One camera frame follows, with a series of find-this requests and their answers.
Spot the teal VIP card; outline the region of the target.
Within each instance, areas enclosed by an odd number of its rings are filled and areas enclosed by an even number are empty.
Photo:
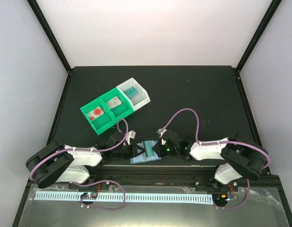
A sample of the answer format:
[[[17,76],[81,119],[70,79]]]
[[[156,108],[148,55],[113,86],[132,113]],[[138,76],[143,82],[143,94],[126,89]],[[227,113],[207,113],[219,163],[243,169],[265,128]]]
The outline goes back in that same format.
[[[158,157],[157,154],[152,150],[152,147],[156,143],[156,140],[146,140],[142,142],[143,147],[145,148],[145,158],[147,160],[155,160]]]

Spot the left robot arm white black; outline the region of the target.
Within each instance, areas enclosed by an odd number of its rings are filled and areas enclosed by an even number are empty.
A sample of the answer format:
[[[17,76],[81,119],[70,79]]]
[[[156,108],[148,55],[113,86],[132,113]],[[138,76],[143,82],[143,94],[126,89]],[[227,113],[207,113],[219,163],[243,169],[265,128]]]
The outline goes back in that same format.
[[[90,148],[78,148],[52,141],[25,163],[29,179],[41,189],[54,183],[76,182],[90,189],[96,177],[87,167],[106,165],[113,158],[131,159],[143,155],[145,148],[133,141],[134,131],[117,131],[108,140]]]

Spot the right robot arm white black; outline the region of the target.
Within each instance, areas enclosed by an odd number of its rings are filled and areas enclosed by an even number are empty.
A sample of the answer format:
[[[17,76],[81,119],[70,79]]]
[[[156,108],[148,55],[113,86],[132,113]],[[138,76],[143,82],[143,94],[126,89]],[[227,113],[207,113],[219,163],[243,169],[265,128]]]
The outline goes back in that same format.
[[[175,131],[165,128],[157,131],[160,142],[154,151],[159,157],[177,156],[185,161],[221,160],[210,177],[198,180],[201,187],[213,192],[221,191],[229,183],[245,178],[258,180],[271,158],[266,149],[235,133],[214,141],[188,141]]]

